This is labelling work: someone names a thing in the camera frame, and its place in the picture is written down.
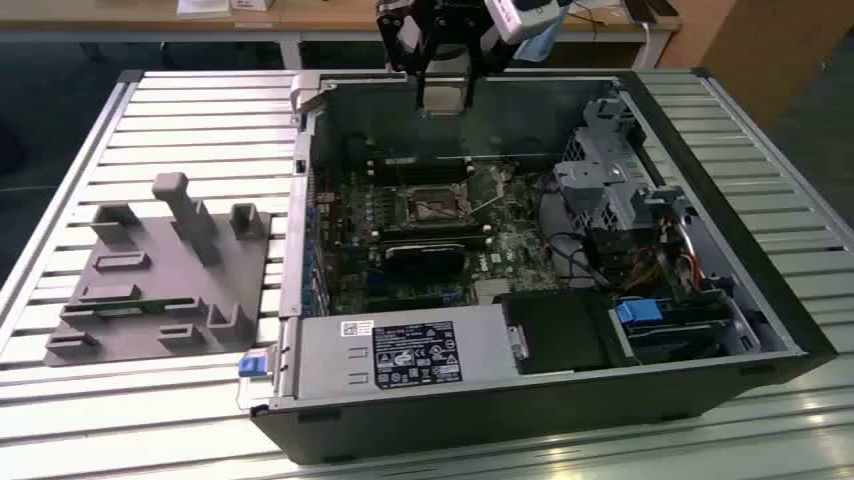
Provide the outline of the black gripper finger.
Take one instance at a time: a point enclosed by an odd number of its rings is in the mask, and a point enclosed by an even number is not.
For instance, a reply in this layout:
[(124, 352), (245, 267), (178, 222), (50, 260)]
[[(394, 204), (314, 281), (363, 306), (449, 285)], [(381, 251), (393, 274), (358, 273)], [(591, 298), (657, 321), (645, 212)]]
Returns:
[(433, 1), (378, 1), (379, 28), (390, 68), (415, 82), (415, 108), (425, 108), (426, 72), (433, 59)]
[(467, 44), (469, 73), (466, 80), (465, 107), (474, 105), (477, 82), (481, 78), (499, 74), (511, 61), (511, 45), (502, 39), (497, 27), (491, 27), (478, 39)]

